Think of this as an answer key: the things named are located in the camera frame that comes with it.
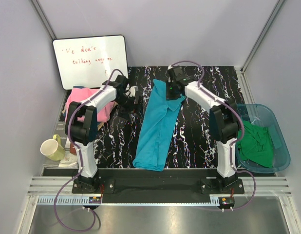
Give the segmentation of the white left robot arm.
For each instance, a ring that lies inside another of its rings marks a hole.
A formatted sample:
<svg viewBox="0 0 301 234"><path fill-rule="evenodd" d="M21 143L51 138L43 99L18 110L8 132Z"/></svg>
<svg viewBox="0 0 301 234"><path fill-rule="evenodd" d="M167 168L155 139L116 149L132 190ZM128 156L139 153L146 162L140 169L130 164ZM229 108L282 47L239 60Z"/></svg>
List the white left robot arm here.
<svg viewBox="0 0 301 234"><path fill-rule="evenodd" d="M118 75L115 81L105 81L98 91L85 100L70 103L65 134L76 150L78 173L74 179L89 193L95 193L100 186L98 167L94 158L98 112L108 103L115 101L120 106L121 118L130 119L133 114L142 118L142 100L138 87L130 86L128 78Z"/></svg>

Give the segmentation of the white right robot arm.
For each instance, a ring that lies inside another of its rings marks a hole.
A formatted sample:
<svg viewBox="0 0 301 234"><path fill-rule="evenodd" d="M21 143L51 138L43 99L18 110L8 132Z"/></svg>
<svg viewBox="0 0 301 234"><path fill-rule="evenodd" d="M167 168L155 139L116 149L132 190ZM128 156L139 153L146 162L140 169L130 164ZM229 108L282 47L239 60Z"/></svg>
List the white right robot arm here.
<svg viewBox="0 0 301 234"><path fill-rule="evenodd" d="M181 96L198 103L209 113L209 134L216 141L218 150L217 176L211 181L211 189L227 193L238 180L235 164L235 144L243 122L237 112L237 104L213 94L200 80L187 76L180 66L168 67L166 99L176 100Z"/></svg>

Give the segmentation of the teal t shirt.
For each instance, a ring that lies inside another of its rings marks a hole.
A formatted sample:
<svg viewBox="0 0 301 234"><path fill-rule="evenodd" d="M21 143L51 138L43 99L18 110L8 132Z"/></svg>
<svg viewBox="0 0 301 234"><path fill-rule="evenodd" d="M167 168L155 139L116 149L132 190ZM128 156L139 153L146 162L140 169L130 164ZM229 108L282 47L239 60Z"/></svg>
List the teal t shirt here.
<svg viewBox="0 0 301 234"><path fill-rule="evenodd" d="M166 83L155 79L153 84L133 166L140 169L162 171L166 164L174 126L185 97L167 100Z"/></svg>

